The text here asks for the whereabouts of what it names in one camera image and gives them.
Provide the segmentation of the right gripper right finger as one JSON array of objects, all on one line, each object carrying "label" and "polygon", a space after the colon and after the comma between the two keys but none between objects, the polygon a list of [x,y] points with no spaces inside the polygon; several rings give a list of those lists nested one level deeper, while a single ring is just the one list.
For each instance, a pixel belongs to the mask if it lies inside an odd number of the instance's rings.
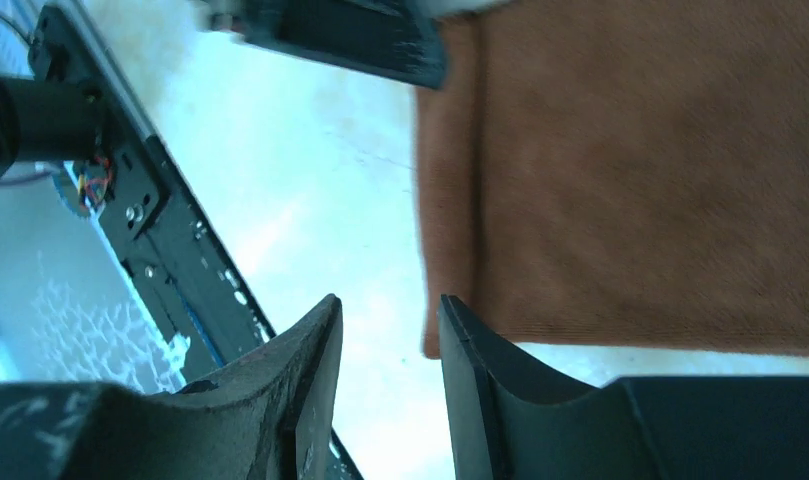
[{"label": "right gripper right finger", "polygon": [[623,377],[529,355],[459,298],[438,309],[460,479],[809,479],[809,376]]}]

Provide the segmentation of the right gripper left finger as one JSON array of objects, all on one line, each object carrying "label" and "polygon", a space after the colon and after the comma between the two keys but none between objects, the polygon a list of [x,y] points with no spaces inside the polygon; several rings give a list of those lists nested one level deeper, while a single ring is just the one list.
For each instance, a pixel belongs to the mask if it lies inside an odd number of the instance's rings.
[{"label": "right gripper left finger", "polygon": [[322,479],[341,301],[176,393],[0,383],[0,479]]}]

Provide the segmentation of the brown towel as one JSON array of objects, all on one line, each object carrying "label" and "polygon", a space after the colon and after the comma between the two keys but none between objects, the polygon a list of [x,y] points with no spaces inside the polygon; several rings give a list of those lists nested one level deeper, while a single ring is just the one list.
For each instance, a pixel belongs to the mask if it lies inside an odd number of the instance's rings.
[{"label": "brown towel", "polygon": [[512,341],[809,356],[809,1],[429,1],[428,310]]}]

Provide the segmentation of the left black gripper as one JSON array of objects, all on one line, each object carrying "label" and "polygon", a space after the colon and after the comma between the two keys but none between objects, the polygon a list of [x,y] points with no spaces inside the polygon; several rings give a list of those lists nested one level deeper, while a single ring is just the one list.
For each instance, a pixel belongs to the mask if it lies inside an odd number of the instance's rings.
[{"label": "left black gripper", "polygon": [[249,45],[439,89],[447,54],[421,1],[208,1],[209,28]]}]

